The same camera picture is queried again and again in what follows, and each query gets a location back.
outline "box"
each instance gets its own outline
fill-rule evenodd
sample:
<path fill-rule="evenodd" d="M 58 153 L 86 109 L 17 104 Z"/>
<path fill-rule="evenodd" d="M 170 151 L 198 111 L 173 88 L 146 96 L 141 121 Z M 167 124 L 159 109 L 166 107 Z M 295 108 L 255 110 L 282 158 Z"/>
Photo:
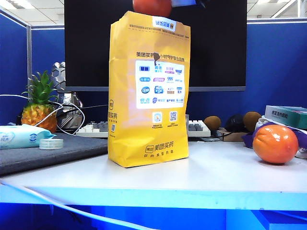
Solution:
<path fill-rule="evenodd" d="M 246 132 L 228 132 L 225 128 L 219 128 L 215 135 L 222 141 L 243 142 L 242 136 L 246 135 Z"/>
<path fill-rule="evenodd" d="M 303 107 L 267 105 L 264 116 L 294 128 L 307 128 L 307 109 Z"/>

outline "white label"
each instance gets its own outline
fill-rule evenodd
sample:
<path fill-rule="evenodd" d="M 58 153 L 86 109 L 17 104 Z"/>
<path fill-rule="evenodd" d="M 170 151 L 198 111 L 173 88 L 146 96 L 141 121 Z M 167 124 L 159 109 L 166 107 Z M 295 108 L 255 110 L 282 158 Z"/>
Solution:
<path fill-rule="evenodd" d="M 153 112 L 153 123 L 162 123 L 162 113 Z"/>
<path fill-rule="evenodd" d="M 153 27 L 158 27 L 174 32 L 176 30 L 176 21 L 164 17 L 153 16 Z"/>
<path fill-rule="evenodd" d="M 170 62 L 135 62 L 136 107 L 138 109 L 180 108 L 184 105 L 184 65 Z"/>
<path fill-rule="evenodd" d="M 114 124 L 112 124 L 111 131 L 112 131 L 112 132 L 115 131 L 115 125 L 114 125 Z"/>

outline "ceiling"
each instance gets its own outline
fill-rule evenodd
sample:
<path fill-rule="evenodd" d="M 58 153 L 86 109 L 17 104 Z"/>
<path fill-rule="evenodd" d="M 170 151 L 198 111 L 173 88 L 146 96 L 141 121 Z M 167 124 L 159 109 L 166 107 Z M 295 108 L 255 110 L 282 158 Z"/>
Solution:
<path fill-rule="evenodd" d="M 64 0 L 27 0 L 35 9 L 16 9 L 7 10 L 0 6 L 8 14 L 21 21 L 27 22 L 32 26 L 38 25 L 63 25 L 64 24 Z M 271 18 L 281 8 L 285 7 L 287 2 L 280 2 L 278 0 L 267 0 L 266 3 L 261 3 L 262 0 L 247 0 L 248 19 L 257 18 Z M 307 11 L 304 4 L 303 14 L 305 17 Z M 286 7 L 286 9 L 277 17 L 278 18 L 296 18 L 297 14 L 297 1 Z"/>

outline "white keyboard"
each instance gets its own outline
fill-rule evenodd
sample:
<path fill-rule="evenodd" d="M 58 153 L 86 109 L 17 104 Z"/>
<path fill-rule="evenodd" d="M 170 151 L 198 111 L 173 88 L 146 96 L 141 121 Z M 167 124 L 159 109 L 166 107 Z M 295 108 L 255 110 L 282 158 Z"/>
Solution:
<path fill-rule="evenodd" d="M 85 125 L 76 132 L 76 135 L 86 138 L 107 138 L 107 121 Z"/>
<path fill-rule="evenodd" d="M 77 136 L 87 138 L 107 138 L 107 122 L 91 123 L 80 128 Z M 188 137 L 210 137 L 211 131 L 203 121 L 189 120 Z"/>
<path fill-rule="evenodd" d="M 203 121 L 189 120 L 188 137 L 204 138 L 210 136 L 211 136 L 211 131 L 208 129 L 208 127 L 205 125 Z"/>

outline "purple cloth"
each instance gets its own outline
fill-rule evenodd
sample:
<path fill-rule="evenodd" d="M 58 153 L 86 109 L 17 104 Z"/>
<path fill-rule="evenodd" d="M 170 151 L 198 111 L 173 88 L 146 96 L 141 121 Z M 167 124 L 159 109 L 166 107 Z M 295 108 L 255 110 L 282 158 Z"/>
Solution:
<path fill-rule="evenodd" d="M 244 135 L 242 139 L 245 143 L 245 146 L 248 148 L 253 148 L 253 140 L 254 140 L 254 137 L 257 131 L 264 126 L 269 126 L 269 125 L 276 125 L 276 124 L 273 122 L 268 122 L 256 128 L 254 132 L 247 133 L 246 135 Z M 298 140 L 299 147 L 307 149 L 307 135 L 296 128 L 292 128 L 292 127 L 288 127 L 288 128 L 291 129 L 295 133 L 297 140 Z"/>

